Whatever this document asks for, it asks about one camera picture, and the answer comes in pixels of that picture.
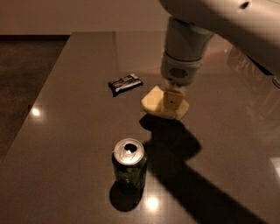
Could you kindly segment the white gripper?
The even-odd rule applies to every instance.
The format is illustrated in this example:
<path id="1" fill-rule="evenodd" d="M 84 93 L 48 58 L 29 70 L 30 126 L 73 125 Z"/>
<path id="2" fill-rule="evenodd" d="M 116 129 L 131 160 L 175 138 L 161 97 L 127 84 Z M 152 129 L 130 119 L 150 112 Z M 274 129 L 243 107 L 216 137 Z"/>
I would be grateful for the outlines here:
<path id="1" fill-rule="evenodd" d="M 182 61 L 174 59 L 166 52 L 163 54 L 161 74 L 168 81 L 164 88 L 164 107 L 177 110 L 185 98 L 180 86 L 188 86 L 195 80 L 202 60 Z"/>

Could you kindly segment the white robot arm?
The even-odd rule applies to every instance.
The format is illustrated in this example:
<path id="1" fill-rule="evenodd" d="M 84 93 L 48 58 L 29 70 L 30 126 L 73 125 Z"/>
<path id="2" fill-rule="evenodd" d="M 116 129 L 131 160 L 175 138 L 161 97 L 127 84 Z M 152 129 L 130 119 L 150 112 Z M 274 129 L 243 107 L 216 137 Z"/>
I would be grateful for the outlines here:
<path id="1" fill-rule="evenodd" d="M 158 1 L 170 14 L 161 74 L 172 86 L 194 81 L 214 34 L 273 74 L 279 85 L 279 0 Z"/>

